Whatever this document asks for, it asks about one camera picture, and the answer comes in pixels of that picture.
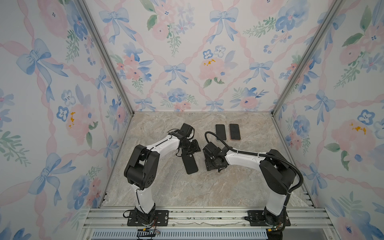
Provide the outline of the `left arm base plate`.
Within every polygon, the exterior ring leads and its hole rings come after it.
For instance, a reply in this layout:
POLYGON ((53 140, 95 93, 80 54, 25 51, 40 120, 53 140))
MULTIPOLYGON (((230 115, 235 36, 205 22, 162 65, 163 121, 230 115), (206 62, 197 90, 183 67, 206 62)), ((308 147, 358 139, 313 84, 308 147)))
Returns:
POLYGON ((127 226, 129 227, 166 227, 169 222, 168 210, 154 210, 148 214, 144 214, 139 210, 130 211, 127 218, 127 226))

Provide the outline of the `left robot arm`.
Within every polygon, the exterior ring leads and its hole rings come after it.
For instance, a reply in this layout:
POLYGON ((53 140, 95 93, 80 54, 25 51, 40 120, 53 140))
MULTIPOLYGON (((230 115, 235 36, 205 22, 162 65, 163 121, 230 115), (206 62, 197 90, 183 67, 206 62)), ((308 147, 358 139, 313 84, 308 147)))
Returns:
POLYGON ((169 134, 164 139, 148 145, 137 145, 124 170, 124 176, 136 194, 134 217, 150 224, 155 218, 156 204, 152 198, 151 186, 155 181, 159 161, 173 151, 181 151, 186 173, 197 173, 199 168, 194 154, 201 151, 197 140, 189 140, 177 133, 169 134))

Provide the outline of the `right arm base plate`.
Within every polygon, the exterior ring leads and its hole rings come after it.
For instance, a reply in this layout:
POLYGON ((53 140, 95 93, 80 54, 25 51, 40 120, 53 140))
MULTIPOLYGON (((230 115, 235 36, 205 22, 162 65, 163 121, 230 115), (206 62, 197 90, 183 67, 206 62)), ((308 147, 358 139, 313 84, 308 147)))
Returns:
POLYGON ((279 216, 267 210, 249 210, 244 219, 250 222, 252 227, 289 227, 291 226, 287 211, 283 210, 279 216))

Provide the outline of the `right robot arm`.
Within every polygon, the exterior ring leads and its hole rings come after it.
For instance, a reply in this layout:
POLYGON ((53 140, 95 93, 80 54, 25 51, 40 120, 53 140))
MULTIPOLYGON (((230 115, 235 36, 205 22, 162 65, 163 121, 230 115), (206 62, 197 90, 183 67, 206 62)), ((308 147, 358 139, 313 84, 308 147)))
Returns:
POLYGON ((304 177, 295 165, 288 162, 277 150, 267 153, 253 153, 224 147, 203 149, 208 171, 219 172, 228 166, 242 166, 262 172, 270 193, 263 213, 248 217, 249 222, 263 223, 275 229, 282 229, 287 220, 287 205, 292 192, 300 188, 304 177))

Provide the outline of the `black phone case with camera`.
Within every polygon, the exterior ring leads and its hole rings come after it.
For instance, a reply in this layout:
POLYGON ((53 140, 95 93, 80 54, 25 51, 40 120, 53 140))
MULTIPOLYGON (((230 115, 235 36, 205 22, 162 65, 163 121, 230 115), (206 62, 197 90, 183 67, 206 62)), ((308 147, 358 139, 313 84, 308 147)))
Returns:
POLYGON ((197 173, 199 171, 198 166, 196 164, 196 160, 193 156, 193 154, 187 154, 187 153, 182 153, 182 160, 186 169, 186 173, 188 175, 197 173))

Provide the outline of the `blue phone black screen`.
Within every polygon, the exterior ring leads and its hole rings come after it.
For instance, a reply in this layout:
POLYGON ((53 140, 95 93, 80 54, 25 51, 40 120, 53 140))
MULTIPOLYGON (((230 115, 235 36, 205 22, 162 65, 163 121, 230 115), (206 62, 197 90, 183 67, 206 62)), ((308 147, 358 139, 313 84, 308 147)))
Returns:
POLYGON ((215 129, 216 129, 216 135, 217 135, 216 139, 226 141, 227 135, 226 135, 225 125, 217 124, 217 125, 215 125, 215 129))

